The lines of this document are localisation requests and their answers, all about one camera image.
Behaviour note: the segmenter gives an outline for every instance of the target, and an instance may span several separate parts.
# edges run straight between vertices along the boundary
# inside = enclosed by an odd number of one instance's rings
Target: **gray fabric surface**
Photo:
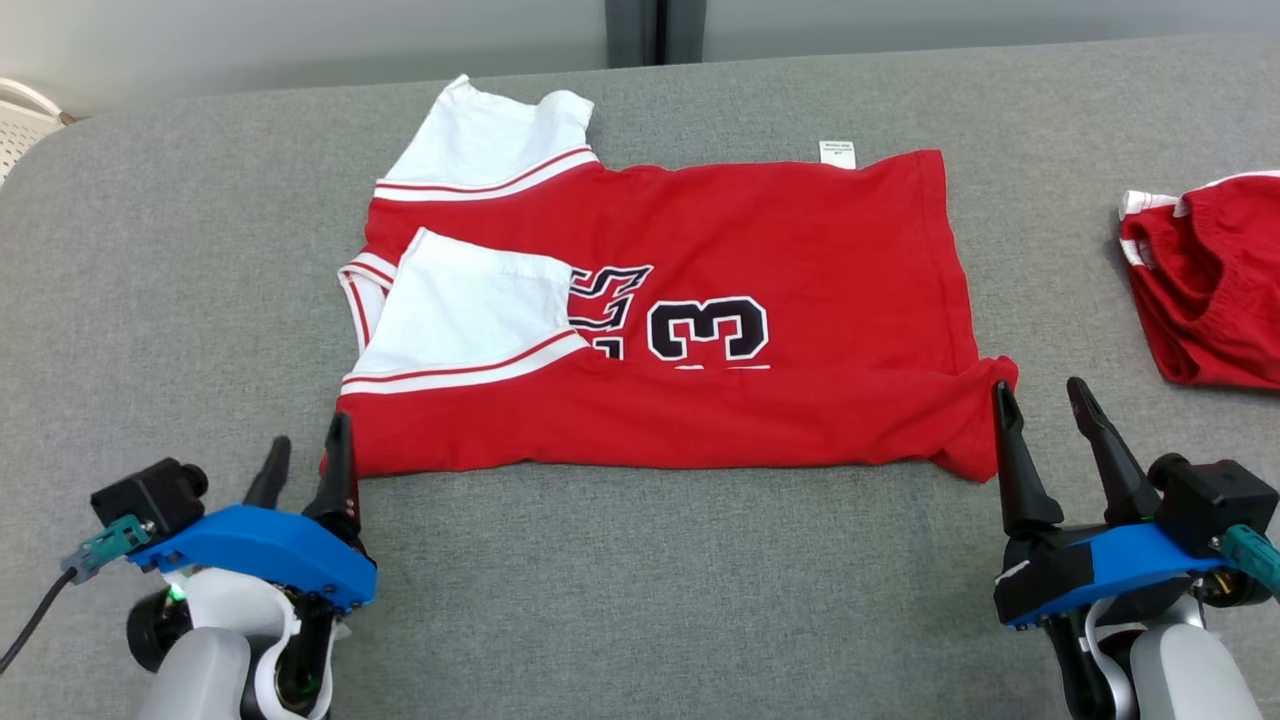
[[[1193,37],[477,85],[595,100],[611,167],[941,147],[978,341],[1021,365],[1032,451],[1092,521],[1070,374],[1143,461],[1280,482],[1280,397],[1165,384],[1111,242],[1124,190],[1280,167],[1277,76],[1274,45]],[[0,639],[96,529],[87,495],[157,457],[202,465],[220,506],[287,433],[301,506],[356,355],[334,270],[442,85],[175,102],[22,160],[0,190]],[[380,601],[337,650],[338,719],[1065,717],[1047,639],[991,606],[995,484],[526,465],[374,480],[364,503]],[[128,716],[148,675],[124,616],[156,582],[113,566],[70,588],[0,679],[0,716]],[[1210,621],[1280,717],[1280,612]]]

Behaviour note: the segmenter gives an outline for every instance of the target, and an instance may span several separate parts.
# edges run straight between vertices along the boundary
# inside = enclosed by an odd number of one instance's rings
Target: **black cable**
[[[9,669],[9,665],[13,664],[13,659],[18,657],[18,652],[22,650],[22,646],[27,644],[27,641],[29,641],[31,635],[35,634],[36,626],[45,619],[45,612],[49,612],[50,606],[52,606],[54,601],[58,600],[58,593],[63,592],[63,588],[65,588],[67,583],[72,582],[72,578],[74,577],[76,568],[68,568],[67,571],[63,573],[63,575],[54,583],[54,587],[49,588],[49,592],[45,593],[45,600],[40,601],[40,606],[36,607],[36,611],[31,615],[31,620],[27,620],[27,626],[18,633],[18,639],[13,641],[13,646],[9,647],[9,651],[4,653],[4,659],[0,660],[0,675]]]

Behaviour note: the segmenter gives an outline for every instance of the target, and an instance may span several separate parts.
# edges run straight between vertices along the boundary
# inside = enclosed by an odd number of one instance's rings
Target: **robotic arm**
[[[376,565],[360,542],[351,424],[334,418],[326,468],[301,515],[275,509],[289,441],[276,438],[244,502],[205,515],[193,465],[164,460],[93,493],[104,536],[68,559],[73,582],[96,574],[104,543],[160,570],[170,587],[128,619],[129,650],[156,682],[140,720],[319,720],[333,694],[343,619],[372,602]]]
[[[1009,536],[996,578],[1000,621],[1048,634],[1073,717],[1261,720],[1235,661],[1206,632],[1201,603],[1235,607],[1272,597],[1280,553],[1265,533],[1276,491],[1233,460],[1192,465],[1165,455],[1143,473],[1084,380],[1071,378],[1066,388],[1076,427],[1093,446],[1105,521],[1060,527],[1062,509],[1023,442],[1018,402],[998,383]],[[1144,629],[1116,629],[1133,624]]]

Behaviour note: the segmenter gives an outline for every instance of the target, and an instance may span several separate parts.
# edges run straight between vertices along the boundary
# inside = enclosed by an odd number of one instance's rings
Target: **red stripe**
[[[440,190],[440,191],[445,191],[445,192],[463,192],[463,193],[470,193],[470,192],[493,192],[494,190],[502,190],[504,187],[511,187],[511,186],[516,184],[517,182],[527,178],[529,176],[531,176],[531,174],[534,174],[534,173],[536,173],[539,170],[545,169],[548,165],[554,165],[556,163],[559,163],[564,158],[570,158],[572,155],[577,155],[579,152],[590,152],[590,151],[591,151],[590,147],[579,147],[577,150],[570,150],[568,152],[564,152],[563,155],[558,155],[556,158],[552,158],[550,160],[547,160],[541,165],[538,165],[536,168],[534,168],[534,169],[531,169],[531,170],[529,170],[529,172],[526,172],[526,173],[524,173],[521,176],[517,176],[515,179],[509,179],[509,181],[507,181],[507,182],[504,182],[502,184],[494,184],[494,186],[489,186],[489,187],[461,188],[461,187],[448,187],[448,186],[444,186],[444,184],[403,184],[403,183],[383,182],[383,181],[378,181],[378,187],[390,187],[390,188],[396,188],[396,190]]]
[[[529,350],[521,352],[520,355],[516,355],[515,357],[511,357],[509,360],[503,360],[502,363],[494,363],[493,365],[479,365],[479,366],[475,366],[475,368],[457,368],[457,369],[453,369],[453,370],[419,370],[416,373],[404,373],[404,374],[401,374],[401,375],[392,375],[389,378],[356,377],[356,378],[347,378],[347,379],[342,380],[342,384],[357,383],[357,382],[358,383],[389,383],[392,380],[406,380],[406,379],[410,379],[410,378],[421,378],[424,375],[457,375],[457,374],[461,374],[461,373],[481,373],[484,370],[494,370],[497,368],[504,368],[507,365],[511,365],[512,363],[518,363],[518,361],[524,360],[525,357],[529,357],[534,352],[538,352],[539,350],[547,347],[548,345],[550,345],[553,342],[557,342],[559,340],[564,340],[566,337],[568,337],[571,334],[575,334],[575,332],[576,331],[564,331],[564,332],[559,333],[556,337],[552,337],[552,338],[544,340],[543,342],[539,342],[538,345],[530,347]]]
[[[360,332],[364,334],[365,346],[369,346],[369,320],[365,319],[365,304],[360,301],[360,290],[356,288],[356,283],[347,281],[347,287],[351,288],[351,296],[356,300],[356,313],[360,315]]]
[[[360,269],[364,269],[364,270],[369,270],[370,273],[374,273],[375,275],[383,278],[388,283],[396,282],[396,278],[393,278],[393,277],[388,275],[387,273],[384,273],[384,272],[374,268],[372,265],[366,265],[364,263],[347,263],[347,266],[348,268],[360,268]]]

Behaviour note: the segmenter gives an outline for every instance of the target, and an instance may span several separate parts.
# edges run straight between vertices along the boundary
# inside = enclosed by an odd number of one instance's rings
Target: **basket handle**
[[[45,113],[49,113],[50,118],[60,120],[64,126],[69,126],[76,122],[76,119],[64,113],[56,102],[15,79],[0,77],[0,94],[4,91],[32,102]]]

